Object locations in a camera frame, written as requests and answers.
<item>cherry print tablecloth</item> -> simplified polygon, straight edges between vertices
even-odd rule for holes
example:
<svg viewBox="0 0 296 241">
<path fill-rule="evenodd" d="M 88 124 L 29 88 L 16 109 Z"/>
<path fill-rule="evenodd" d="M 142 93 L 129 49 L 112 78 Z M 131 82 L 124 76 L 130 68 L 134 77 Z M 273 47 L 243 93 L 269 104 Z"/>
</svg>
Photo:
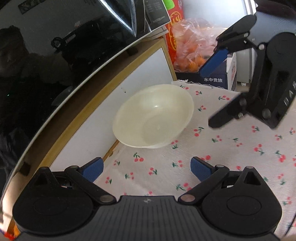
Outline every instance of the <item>cherry print tablecloth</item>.
<svg viewBox="0 0 296 241">
<path fill-rule="evenodd" d="M 186 129 L 160 149 L 119 144 L 94 183 L 117 199 L 121 195 L 178 198 L 200 182 L 190 171 L 193 156 L 230 170 L 254 166 L 282 205 L 283 216 L 275 232 L 282 237 L 296 212 L 296 105 L 276 130 L 251 116 L 213 130 L 207 124 L 209 116 L 238 93 L 184 81 L 173 84 L 188 91 L 194 101 L 194 114 Z M 296 233 L 296 224 L 292 233 Z"/>
</svg>

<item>cherry pattern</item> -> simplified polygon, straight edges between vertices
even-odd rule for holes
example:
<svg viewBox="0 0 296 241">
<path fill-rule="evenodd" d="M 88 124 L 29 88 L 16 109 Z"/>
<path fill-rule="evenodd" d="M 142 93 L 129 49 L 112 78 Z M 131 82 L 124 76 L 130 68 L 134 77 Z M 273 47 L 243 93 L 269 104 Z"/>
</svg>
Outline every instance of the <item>cherry pattern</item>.
<svg viewBox="0 0 296 241">
<path fill-rule="evenodd" d="M 284 177 L 284 174 L 283 173 L 281 173 L 280 175 L 278 175 L 278 179 L 281 181 L 280 182 L 280 185 L 285 185 L 286 184 L 286 181 L 285 181 L 285 179 L 283 178 Z"/>
<path fill-rule="evenodd" d="M 243 145 L 243 143 L 240 142 L 238 138 L 233 138 L 232 140 L 234 141 L 236 147 L 240 147 Z"/>
<path fill-rule="evenodd" d="M 203 110 L 206 110 L 206 107 L 204 107 L 203 105 L 201 105 L 201 106 L 198 108 L 198 111 L 203 111 Z"/>
<path fill-rule="evenodd" d="M 176 185 L 176 190 L 189 191 L 191 189 L 192 187 L 190 187 L 188 183 L 184 183 L 183 185 L 181 184 Z"/>
<path fill-rule="evenodd" d="M 189 87 L 186 87 L 186 86 L 183 86 L 183 85 L 180 85 L 180 87 L 181 87 L 182 89 L 185 89 L 185 90 L 188 90 L 188 89 L 189 89 Z"/>
<path fill-rule="evenodd" d="M 219 135 L 217 135 L 216 137 L 217 138 L 212 138 L 212 142 L 216 143 L 216 142 L 222 141 Z"/>
<path fill-rule="evenodd" d="M 200 157 L 200 159 L 202 159 L 203 161 L 209 161 L 211 160 L 211 156 L 210 155 L 206 155 L 205 157 Z"/>
<path fill-rule="evenodd" d="M 111 179 L 110 177 L 106 177 L 106 181 L 105 181 L 105 183 L 106 183 L 106 184 L 108 184 L 108 183 L 111 184 L 111 183 L 112 183 L 112 179 Z"/>
<path fill-rule="evenodd" d="M 151 168 L 149 169 L 148 174 L 149 174 L 150 176 L 151 176 L 151 175 L 157 175 L 157 170 L 154 169 L 153 167 L 151 167 Z"/>
<path fill-rule="evenodd" d="M 260 131 L 260 129 L 259 129 L 258 126 L 252 126 L 252 132 L 253 133 L 256 133 L 256 132 L 259 132 L 259 131 Z"/>
<path fill-rule="evenodd" d="M 295 134 L 295 130 L 293 129 L 293 127 L 291 127 L 290 131 L 289 131 L 290 135 Z"/>
<path fill-rule="evenodd" d="M 201 133 L 203 130 L 204 130 L 204 128 L 201 127 L 201 126 L 200 126 L 198 129 L 193 129 L 193 131 L 195 132 L 195 133 L 194 133 L 194 136 L 199 137 L 200 133 Z"/>
<path fill-rule="evenodd" d="M 276 138 L 276 140 L 277 140 L 277 141 L 279 141 L 279 140 L 282 140 L 282 139 L 283 139 L 282 135 L 275 135 L 275 138 Z"/>
<path fill-rule="evenodd" d="M 275 154 L 278 156 L 279 162 L 284 162 L 284 160 L 286 160 L 286 156 L 281 154 L 279 150 L 277 150 Z"/>
<path fill-rule="evenodd" d="M 261 156 L 265 153 L 262 149 L 262 144 L 258 144 L 257 147 L 254 147 L 254 151 L 259 152 Z"/>
<path fill-rule="evenodd" d="M 296 161 L 296 155 L 292 158 L 293 161 Z"/>
<path fill-rule="evenodd" d="M 226 95 L 223 95 L 222 97 L 221 96 L 219 96 L 219 98 L 218 98 L 219 100 L 230 100 L 230 98 L 229 97 L 227 97 Z"/>
<path fill-rule="evenodd" d="M 113 165 L 114 165 L 114 166 L 116 166 L 116 165 L 119 166 L 119 165 L 120 165 L 120 161 L 114 160 Z"/>
<path fill-rule="evenodd" d="M 183 161 L 179 160 L 178 163 L 173 162 L 172 166 L 173 167 L 183 167 Z"/>
<path fill-rule="evenodd" d="M 147 194 L 145 194 L 145 196 L 153 196 L 152 191 L 149 191 Z"/>
<path fill-rule="evenodd" d="M 177 148 L 179 148 L 179 147 L 178 147 L 178 144 L 177 144 L 178 142 L 179 142 L 178 140 L 175 140 L 175 141 L 173 141 L 173 142 L 171 143 L 171 144 L 173 145 L 173 146 L 172 146 L 172 149 L 177 149 Z"/>
<path fill-rule="evenodd" d="M 137 161 L 143 162 L 144 161 L 144 158 L 140 157 L 137 152 L 133 155 L 133 157 L 135 157 L 135 160 L 134 160 L 135 162 L 137 162 Z"/>
<path fill-rule="evenodd" d="M 133 172 L 130 172 L 130 174 L 125 174 L 124 175 L 124 177 L 126 178 L 126 179 L 132 179 L 132 180 L 134 180 L 135 179 L 135 177 L 133 176 Z"/>
<path fill-rule="evenodd" d="M 291 197 L 287 197 L 287 199 L 285 201 L 283 201 L 284 206 L 291 205 L 291 204 L 292 204 Z"/>
</svg>

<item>wooden edge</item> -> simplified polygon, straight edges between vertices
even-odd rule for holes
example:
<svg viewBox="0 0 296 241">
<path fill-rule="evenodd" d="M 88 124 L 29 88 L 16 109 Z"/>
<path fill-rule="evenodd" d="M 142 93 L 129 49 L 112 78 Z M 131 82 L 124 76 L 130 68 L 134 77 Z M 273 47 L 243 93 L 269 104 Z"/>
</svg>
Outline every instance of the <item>wooden edge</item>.
<svg viewBox="0 0 296 241">
<path fill-rule="evenodd" d="M 11 220 L 10 220 L 8 228 L 7 228 L 7 233 L 13 235 L 14 234 L 14 227 L 15 227 L 15 220 L 13 219 L 13 217 L 11 217 Z"/>
<path fill-rule="evenodd" d="M 167 59 L 168 65 L 171 70 L 171 74 L 174 80 L 177 80 L 176 74 L 173 71 L 173 65 L 168 55 L 168 51 L 165 47 L 165 42 L 163 39 L 157 41 L 153 46 L 149 47 L 144 51 L 137 59 L 132 61 L 124 70 L 122 70 L 118 75 L 116 75 L 101 91 L 82 109 L 82 111 L 74 118 L 74 120 L 69 124 L 69 126 L 63 131 L 60 137 L 56 140 L 53 146 L 50 148 L 46 156 L 41 161 L 37 170 L 40 167 L 46 166 L 50 167 L 55 161 L 59 153 L 63 150 L 68 141 L 80 128 L 80 126 L 86 121 L 86 119 L 96 110 L 96 108 L 108 97 L 108 95 L 118 87 L 138 66 L 140 66 L 145 60 L 147 60 L 152 54 L 154 54 L 158 49 L 162 48 L 165 57 Z"/>
<path fill-rule="evenodd" d="M 173 81 L 177 81 L 177 76 L 176 76 L 176 73 L 175 73 L 175 69 L 174 69 L 174 66 L 173 66 L 173 63 L 170 59 L 170 54 L 168 53 L 168 48 L 167 48 L 167 45 L 165 44 L 165 41 L 162 41 L 162 48 L 163 48 L 163 52 L 165 54 L 165 58 L 167 60 L 167 63 L 168 63 L 168 67 L 170 68 L 170 73 L 172 75 L 172 78 L 173 78 Z"/>
<path fill-rule="evenodd" d="M 116 142 L 111 146 L 109 151 L 104 155 L 103 160 L 106 161 L 106 159 L 110 156 L 110 154 L 113 152 L 114 148 L 118 145 L 119 140 L 116 140 Z"/>
</svg>

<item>white bowl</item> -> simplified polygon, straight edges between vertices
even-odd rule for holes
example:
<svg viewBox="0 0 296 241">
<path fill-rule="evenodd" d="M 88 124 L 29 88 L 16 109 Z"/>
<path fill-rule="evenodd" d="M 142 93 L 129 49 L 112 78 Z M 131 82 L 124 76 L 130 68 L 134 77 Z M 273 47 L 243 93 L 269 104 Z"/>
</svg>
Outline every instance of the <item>white bowl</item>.
<svg viewBox="0 0 296 241">
<path fill-rule="evenodd" d="M 176 85 L 155 85 L 129 98 L 118 110 L 113 133 L 123 144 L 160 148 L 188 125 L 194 111 L 191 95 Z"/>
</svg>

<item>black glossy surface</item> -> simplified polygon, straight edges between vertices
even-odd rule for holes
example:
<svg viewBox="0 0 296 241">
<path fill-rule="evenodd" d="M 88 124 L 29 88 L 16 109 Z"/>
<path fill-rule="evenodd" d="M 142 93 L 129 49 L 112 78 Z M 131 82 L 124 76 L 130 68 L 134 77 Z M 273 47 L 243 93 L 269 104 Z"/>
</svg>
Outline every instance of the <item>black glossy surface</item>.
<svg viewBox="0 0 296 241">
<path fill-rule="evenodd" d="M 210 182 L 214 174 L 204 182 Z M 202 213 L 209 223 L 223 232 L 260 236 L 274 232 L 282 209 L 258 171 L 254 167 L 245 167 L 232 187 L 216 189 L 204 198 Z"/>
<path fill-rule="evenodd" d="M 15 202 L 12 214 L 21 232 L 53 236 L 79 228 L 93 210 L 86 193 L 61 187 L 49 168 L 40 168 Z"/>
<path fill-rule="evenodd" d="M 169 21 L 162 1 L 145 4 L 152 29 Z M 144 16 L 142 0 L 0 0 L 0 168 L 7 177 L 69 93 L 149 33 Z"/>
</svg>

